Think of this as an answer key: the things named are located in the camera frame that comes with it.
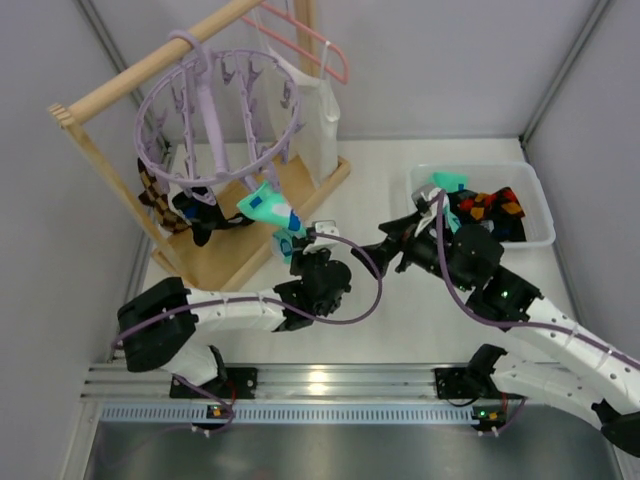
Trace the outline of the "mint green sock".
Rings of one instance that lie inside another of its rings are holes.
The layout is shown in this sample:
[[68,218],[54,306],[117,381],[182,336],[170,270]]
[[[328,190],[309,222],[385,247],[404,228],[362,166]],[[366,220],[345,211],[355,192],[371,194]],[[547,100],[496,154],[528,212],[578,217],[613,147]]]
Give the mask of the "mint green sock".
[[[466,189],[468,177],[451,172],[434,172],[427,180],[427,184],[434,184],[444,189],[448,194],[462,192]],[[458,216],[452,212],[450,201],[443,203],[443,226],[447,227],[451,233],[455,233],[462,223]]]
[[271,234],[272,251],[285,264],[293,259],[295,238],[304,238],[306,228],[282,193],[264,181],[257,190],[237,203],[239,211],[255,222],[276,228]]

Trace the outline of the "black sock with grey patches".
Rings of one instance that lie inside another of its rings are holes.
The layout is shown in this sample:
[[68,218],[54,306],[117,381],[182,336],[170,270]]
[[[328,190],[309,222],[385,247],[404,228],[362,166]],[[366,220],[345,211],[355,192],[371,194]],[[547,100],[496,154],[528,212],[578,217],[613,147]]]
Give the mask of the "black sock with grey patches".
[[498,242],[518,243],[526,242],[523,222],[518,217],[494,216],[482,220],[480,225],[489,231],[492,238]]

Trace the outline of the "black red yellow argyle sock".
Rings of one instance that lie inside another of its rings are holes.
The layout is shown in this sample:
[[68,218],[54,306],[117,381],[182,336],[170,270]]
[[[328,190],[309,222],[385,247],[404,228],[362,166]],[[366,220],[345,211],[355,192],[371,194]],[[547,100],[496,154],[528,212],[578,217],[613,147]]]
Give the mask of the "black red yellow argyle sock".
[[459,218],[480,222],[493,217],[521,219],[525,212],[510,187],[493,193],[460,190],[448,194],[451,211]]

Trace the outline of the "black blue sock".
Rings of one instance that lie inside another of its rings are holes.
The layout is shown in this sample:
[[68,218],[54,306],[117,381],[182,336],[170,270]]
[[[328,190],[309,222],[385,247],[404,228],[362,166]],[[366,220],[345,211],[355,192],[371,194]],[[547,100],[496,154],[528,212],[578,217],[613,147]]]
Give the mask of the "black blue sock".
[[175,195],[175,209],[190,223],[193,241],[203,247],[216,230],[230,230],[254,223],[242,213],[226,218],[216,197],[209,187],[192,187]]

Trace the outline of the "purple round clip hanger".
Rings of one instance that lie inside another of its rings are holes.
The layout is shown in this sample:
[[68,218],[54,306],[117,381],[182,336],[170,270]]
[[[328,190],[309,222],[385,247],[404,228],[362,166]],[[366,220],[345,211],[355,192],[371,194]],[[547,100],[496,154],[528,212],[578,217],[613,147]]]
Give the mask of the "purple round clip hanger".
[[[279,191],[280,177],[273,160],[279,157],[282,163],[289,161],[291,140],[303,127],[300,121],[299,88],[291,74],[275,56],[258,50],[213,51],[204,47],[194,35],[184,30],[172,31],[169,38],[186,42],[194,51],[194,55],[188,59],[180,59],[176,66],[164,74],[139,107],[134,126],[134,145],[141,163],[157,179],[175,184],[184,190],[196,187],[211,188],[237,180],[248,190],[254,191],[258,188],[255,177],[260,175],[264,182]],[[258,107],[255,87],[264,73],[274,73],[281,78],[282,93],[279,103],[287,114],[284,129],[270,146],[259,143],[258,127],[255,125],[255,112]],[[215,99],[216,80],[221,80],[225,86],[234,85],[238,90],[241,120],[248,148],[248,161],[242,167],[234,168],[229,163],[222,131],[221,111]],[[182,139],[186,153],[184,176],[166,170],[154,147],[167,114],[162,113],[154,126],[145,126],[146,115],[152,110],[154,100],[164,91],[171,93],[174,109],[180,115],[183,124]],[[197,170],[193,122],[195,114],[201,116],[212,148],[214,173],[209,177],[201,176]]]

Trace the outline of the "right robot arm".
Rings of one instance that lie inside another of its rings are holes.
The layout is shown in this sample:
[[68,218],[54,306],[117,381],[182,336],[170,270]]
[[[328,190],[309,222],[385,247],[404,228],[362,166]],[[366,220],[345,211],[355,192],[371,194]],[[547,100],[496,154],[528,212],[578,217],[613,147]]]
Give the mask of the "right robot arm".
[[466,366],[475,396],[513,394],[574,415],[610,443],[639,454],[639,362],[571,319],[540,289],[501,264],[503,247],[478,225],[451,238],[420,229],[420,216],[380,225],[385,239],[354,248],[371,273],[384,274],[394,258],[397,272],[416,266],[441,278],[453,300],[473,320],[534,346],[558,363],[537,366],[489,344]]

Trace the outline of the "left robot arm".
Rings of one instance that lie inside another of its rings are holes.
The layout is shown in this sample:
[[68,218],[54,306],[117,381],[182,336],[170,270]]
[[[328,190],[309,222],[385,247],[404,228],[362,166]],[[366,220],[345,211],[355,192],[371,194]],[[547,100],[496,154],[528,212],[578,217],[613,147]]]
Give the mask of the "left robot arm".
[[117,312],[127,370],[163,370],[214,392],[227,380],[218,332],[293,332],[334,313],[351,290],[349,267],[320,250],[301,254],[292,281],[257,292],[205,291],[168,277]]

